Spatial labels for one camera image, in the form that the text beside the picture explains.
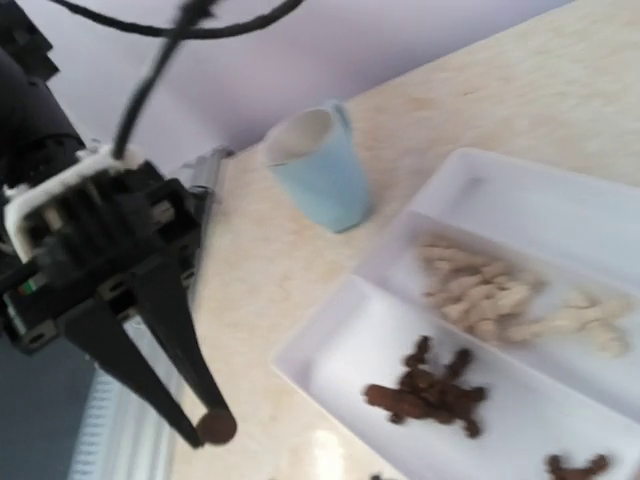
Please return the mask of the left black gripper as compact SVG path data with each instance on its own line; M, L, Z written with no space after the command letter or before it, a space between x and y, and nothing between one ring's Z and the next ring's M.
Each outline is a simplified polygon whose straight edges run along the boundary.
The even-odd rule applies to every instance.
M64 337L151 406L193 448L194 425L119 320L139 313L209 412L231 413L194 328L188 287L202 199L151 163L92 156L59 167L5 162L2 232L16 264L1 277L2 330L25 353L98 296L110 307L62 317Z

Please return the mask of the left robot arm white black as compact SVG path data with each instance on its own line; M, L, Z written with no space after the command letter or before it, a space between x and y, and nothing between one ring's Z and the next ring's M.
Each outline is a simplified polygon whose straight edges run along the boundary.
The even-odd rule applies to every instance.
M237 431L189 306L204 200L129 138L210 8L184 4L113 144L93 152L48 87L52 68L1 46L1 330L29 355L66 339L196 449Z

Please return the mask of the dark chess piece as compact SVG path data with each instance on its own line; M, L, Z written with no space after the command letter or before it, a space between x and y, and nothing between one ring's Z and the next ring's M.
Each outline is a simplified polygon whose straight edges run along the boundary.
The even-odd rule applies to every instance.
M237 433L234 416L227 410L210 410L196 424L196 431L205 444L225 445Z

